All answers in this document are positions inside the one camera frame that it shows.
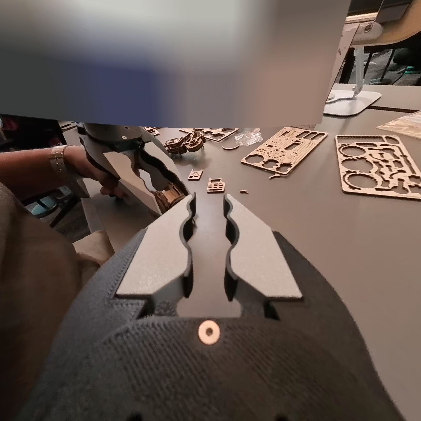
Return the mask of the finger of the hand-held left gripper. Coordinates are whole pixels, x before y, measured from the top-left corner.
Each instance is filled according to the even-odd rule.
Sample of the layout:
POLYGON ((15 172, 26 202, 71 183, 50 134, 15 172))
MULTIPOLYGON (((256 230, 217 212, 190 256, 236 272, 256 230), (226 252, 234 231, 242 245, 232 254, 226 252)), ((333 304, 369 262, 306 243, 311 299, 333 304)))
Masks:
POLYGON ((155 137, 133 136, 133 143, 136 145, 133 169, 148 173, 156 191, 163 191, 172 185, 185 196, 190 194, 171 156, 155 137))
POLYGON ((136 173, 129 156, 118 152, 106 152, 104 158, 117 174, 119 186, 125 193, 144 204, 157 216, 165 212, 157 196, 157 190, 136 173))

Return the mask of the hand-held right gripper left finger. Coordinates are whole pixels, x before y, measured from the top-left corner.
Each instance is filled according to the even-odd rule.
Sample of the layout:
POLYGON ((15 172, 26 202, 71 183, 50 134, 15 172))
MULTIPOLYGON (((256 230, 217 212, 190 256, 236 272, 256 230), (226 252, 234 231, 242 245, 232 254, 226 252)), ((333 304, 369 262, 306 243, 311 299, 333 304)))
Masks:
POLYGON ((119 298, 181 300, 193 288, 192 250, 196 194, 151 223, 116 291, 119 298))

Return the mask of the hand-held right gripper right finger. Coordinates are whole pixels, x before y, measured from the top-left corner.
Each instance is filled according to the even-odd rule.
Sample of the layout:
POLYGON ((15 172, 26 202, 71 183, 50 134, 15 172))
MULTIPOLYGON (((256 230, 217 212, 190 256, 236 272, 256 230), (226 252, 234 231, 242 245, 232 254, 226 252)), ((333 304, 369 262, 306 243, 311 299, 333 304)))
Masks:
POLYGON ((272 229, 230 194, 224 195, 226 255, 224 290, 229 301, 300 301, 294 279, 272 229))

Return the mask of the round wooden wheel assembly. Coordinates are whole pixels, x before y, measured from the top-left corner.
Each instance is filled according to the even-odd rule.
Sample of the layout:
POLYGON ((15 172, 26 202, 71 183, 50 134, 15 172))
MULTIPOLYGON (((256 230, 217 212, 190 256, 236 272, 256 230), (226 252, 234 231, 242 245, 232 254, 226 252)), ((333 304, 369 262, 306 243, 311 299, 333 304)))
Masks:
POLYGON ((177 203, 182 201, 188 195, 181 191, 174 183, 168 183, 168 185, 162 191, 154 191, 153 195, 156 199, 157 205, 161 213, 167 212, 177 203))

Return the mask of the person's left forearm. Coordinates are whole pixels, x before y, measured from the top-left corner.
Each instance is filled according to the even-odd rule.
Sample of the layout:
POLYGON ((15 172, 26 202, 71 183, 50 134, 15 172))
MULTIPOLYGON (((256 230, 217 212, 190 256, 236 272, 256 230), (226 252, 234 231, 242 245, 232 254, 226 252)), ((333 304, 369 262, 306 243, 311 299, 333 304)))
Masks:
POLYGON ((15 196, 26 199, 75 180, 67 171, 64 152, 67 145, 47 149, 20 150, 0 154, 0 181, 15 196))

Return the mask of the grey desk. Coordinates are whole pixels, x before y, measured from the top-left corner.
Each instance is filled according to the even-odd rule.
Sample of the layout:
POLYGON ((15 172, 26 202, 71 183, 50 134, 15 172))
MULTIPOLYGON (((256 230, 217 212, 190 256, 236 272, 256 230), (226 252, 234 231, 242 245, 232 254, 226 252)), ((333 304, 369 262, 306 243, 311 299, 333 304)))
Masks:
POLYGON ((224 292, 230 243, 223 194, 206 192, 210 177, 222 178, 225 192, 282 234, 332 285, 397 408, 406 420, 420 420, 420 201, 345 194, 335 148, 336 135, 381 135, 381 124, 420 110, 420 87, 366 89, 382 93, 374 108, 353 118, 323 117, 316 130, 328 137, 285 178, 241 164, 255 145, 223 150, 233 139, 173 158, 197 195, 197 229, 189 242, 194 287, 177 310, 184 317, 240 314, 224 292), (203 170, 199 181, 188 181, 192 169, 203 170))

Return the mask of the person's left hand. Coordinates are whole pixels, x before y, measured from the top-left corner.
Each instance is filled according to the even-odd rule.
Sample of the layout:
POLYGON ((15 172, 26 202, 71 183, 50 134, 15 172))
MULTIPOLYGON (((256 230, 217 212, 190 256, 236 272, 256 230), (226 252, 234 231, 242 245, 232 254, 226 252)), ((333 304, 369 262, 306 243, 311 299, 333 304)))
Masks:
POLYGON ((65 152, 66 162, 83 178, 90 178, 102 186, 101 194, 123 198, 125 193, 118 186, 119 180, 99 166, 92 164, 83 146, 70 146, 65 152))

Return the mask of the wooden vehicle model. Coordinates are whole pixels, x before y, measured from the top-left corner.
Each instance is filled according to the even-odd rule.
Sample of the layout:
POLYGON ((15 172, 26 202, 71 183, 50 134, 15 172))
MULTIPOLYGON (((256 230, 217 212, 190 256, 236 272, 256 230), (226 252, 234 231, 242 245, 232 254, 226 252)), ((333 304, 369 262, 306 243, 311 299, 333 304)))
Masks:
POLYGON ((203 131, 194 128, 183 137, 166 141, 163 146, 169 154, 182 155, 187 152, 197 152, 203 148, 205 142, 203 131))

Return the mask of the wooden sheet with rectangular cutouts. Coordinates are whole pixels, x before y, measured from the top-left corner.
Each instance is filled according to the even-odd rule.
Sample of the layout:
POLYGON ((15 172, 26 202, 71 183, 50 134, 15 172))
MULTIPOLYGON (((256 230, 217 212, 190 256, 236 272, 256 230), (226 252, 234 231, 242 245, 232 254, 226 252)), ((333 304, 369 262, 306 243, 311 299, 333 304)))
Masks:
MULTIPOLYGON (((161 127, 144 127, 144 129, 153 136, 158 136, 161 127)), ((198 128, 197 130, 203 132, 207 140, 220 142, 238 132, 239 128, 198 128)))

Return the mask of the small clear plastic bag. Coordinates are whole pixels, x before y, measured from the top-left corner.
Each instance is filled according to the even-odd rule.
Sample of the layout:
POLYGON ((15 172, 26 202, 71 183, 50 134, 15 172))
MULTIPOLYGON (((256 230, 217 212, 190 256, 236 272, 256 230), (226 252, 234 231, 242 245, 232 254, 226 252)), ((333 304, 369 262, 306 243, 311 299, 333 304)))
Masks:
POLYGON ((249 146, 260 142, 263 142, 260 128, 244 129, 242 133, 235 136, 236 146, 249 146))

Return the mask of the wooden sheet with gear parts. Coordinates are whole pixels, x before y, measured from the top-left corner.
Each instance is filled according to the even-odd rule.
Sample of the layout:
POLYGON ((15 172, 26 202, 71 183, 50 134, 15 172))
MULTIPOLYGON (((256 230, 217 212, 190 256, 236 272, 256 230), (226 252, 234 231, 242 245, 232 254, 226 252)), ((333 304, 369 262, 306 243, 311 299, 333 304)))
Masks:
POLYGON ((284 127, 240 162, 269 172, 270 179, 288 176, 323 140, 327 132, 284 127))

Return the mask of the person's brown garment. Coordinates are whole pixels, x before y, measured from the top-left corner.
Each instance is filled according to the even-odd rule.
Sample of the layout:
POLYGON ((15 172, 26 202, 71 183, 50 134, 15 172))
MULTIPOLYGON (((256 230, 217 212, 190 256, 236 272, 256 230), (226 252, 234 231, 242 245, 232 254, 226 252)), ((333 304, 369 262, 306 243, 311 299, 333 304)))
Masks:
POLYGON ((105 231, 72 244, 1 184, 1 420, 11 420, 27 399, 71 303, 113 254, 105 231))

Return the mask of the wooden sheet with round holes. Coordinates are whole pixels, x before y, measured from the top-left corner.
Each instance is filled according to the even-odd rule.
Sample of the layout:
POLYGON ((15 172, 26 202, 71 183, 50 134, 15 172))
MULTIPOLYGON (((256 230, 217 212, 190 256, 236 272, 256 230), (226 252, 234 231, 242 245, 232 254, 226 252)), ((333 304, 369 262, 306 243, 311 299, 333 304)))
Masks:
POLYGON ((342 192, 421 200, 421 173, 398 136, 335 136, 342 192))

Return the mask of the white stand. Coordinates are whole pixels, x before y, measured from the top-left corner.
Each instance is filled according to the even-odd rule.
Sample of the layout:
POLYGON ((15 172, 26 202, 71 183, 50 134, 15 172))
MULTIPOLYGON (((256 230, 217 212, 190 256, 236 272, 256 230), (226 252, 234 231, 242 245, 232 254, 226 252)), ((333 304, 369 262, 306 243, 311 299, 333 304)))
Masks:
POLYGON ((323 111, 325 115, 355 116, 381 98, 381 94, 378 92, 363 91, 364 46, 379 38, 383 32, 382 25, 376 23, 375 20, 374 13, 346 18, 330 78, 330 92, 323 111), (354 49, 356 83, 352 91, 339 90, 334 88, 334 82, 350 47, 354 49))

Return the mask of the large clear plastic bag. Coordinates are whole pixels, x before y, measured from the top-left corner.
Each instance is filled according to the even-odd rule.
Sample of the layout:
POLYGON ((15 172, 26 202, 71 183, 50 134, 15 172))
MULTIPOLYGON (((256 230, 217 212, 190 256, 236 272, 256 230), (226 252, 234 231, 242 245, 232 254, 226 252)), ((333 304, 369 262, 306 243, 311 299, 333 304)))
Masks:
POLYGON ((382 124, 377 129, 421 139, 421 112, 407 114, 382 124))

